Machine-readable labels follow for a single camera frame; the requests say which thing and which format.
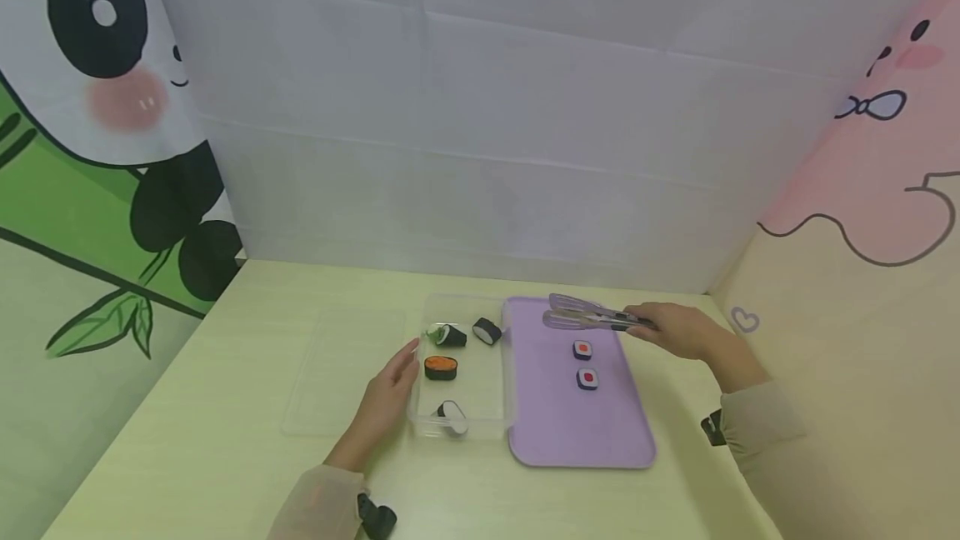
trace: right hand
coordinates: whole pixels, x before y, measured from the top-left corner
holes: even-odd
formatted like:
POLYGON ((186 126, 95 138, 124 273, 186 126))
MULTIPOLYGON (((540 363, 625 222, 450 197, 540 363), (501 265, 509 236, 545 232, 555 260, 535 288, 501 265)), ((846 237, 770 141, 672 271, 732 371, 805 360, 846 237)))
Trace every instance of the right hand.
POLYGON ((736 343, 739 339, 695 307, 675 305, 673 302, 644 302, 643 305, 625 307, 624 311, 638 318, 650 319, 659 328, 630 327, 627 333, 656 344, 680 358, 708 361, 716 349, 736 343))

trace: maki roll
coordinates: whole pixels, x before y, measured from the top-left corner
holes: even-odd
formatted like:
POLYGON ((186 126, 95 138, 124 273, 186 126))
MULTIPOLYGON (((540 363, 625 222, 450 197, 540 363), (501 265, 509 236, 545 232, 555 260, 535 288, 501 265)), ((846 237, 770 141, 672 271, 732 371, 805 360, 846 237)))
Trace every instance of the maki roll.
POLYGON ((445 427, 444 430, 446 430, 451 437, 460 438, 463 434, 467 433, 469 429, 467 425, 467 415, 463 414, 463 409, 454 401, 441 402, 440 407, 437 407, 437 411, 434 414, 450 422, 450 425, 445 427))
POLYGON ((483 343, 490 344, 491 346, 497 344, 497 341, 503 336, 500 327, 497 327, 497 324, 494 324, 493 321, 486 317, 480 317, 477 322, 473 324, 473 333, 476 337, 480 338, 483 343))
POLYGON ((579 386, 581 390, 598 389, 600 386, 598 372, 586 368, 577 371, 577 386, 579 386))
POLYGON ((578 361, 589 361, 593 357, 593 345, 587 340, 577 340, 573 344, 573 357, 578 361))
POLYGON ((423 359, 423 374, 427 380, 449 382, 457 376, 457 359, 435 355, 423 359))
POLYGON ((456 329, 449 323, 444 323, 433 332, 426 332, 426 337, 437 346, 460 348, 467 346, 467 334, 456 329))

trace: table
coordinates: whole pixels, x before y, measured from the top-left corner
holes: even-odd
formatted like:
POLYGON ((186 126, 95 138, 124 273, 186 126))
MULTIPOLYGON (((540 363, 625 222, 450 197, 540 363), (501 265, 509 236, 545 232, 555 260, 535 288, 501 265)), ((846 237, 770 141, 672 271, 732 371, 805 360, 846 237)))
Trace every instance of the table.
MULTIPOLYGON (((263 540, 297 477, 336 440, 282 433, 318 318, 375 306, 405 313, 412 338, 431 293, 550 292, 614 307, 678 302, 722 321, 701 295, 247 262, 44 538, 263 540)), ((399 516, 392 540, 778 538, 730 453, 700 430, 719 404, 705 366, 638 340, 624 349, 657 440, 651 469, 532 469, 505 440, 404 430, 368 477, 374 500, 399 516)), ((330 380, 350 389, 346 409, 365 382, 330 380)))

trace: purple cutting board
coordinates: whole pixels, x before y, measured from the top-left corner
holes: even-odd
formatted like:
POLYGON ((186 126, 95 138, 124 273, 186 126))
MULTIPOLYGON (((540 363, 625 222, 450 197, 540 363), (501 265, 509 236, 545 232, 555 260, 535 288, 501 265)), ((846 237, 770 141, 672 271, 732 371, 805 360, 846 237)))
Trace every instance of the purple cutting board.
POLYGON ((545 298, 518 296, 503 305, 516 377, 513 456, 534 467, 649 467, 657 445, 617 333, 551 330, 549 308, 545 298), (593 358, 574 358, 574 340, 590 342, 593 358), (596 370, 597 389, 577 386, 580 368, 596 370))

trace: pink cartoon character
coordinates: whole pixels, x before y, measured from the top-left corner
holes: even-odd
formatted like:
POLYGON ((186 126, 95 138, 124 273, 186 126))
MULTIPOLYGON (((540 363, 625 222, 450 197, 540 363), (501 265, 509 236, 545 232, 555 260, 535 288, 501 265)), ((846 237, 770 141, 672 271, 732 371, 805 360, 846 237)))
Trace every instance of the pink cartoon character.
POLYGON ((950 232, 953 200, 931 187, 960 175, 960 0, 927 0, 834 116, 819 146, 760 220, 772 236, 835 223, 863 260, 904 266, 950 232))

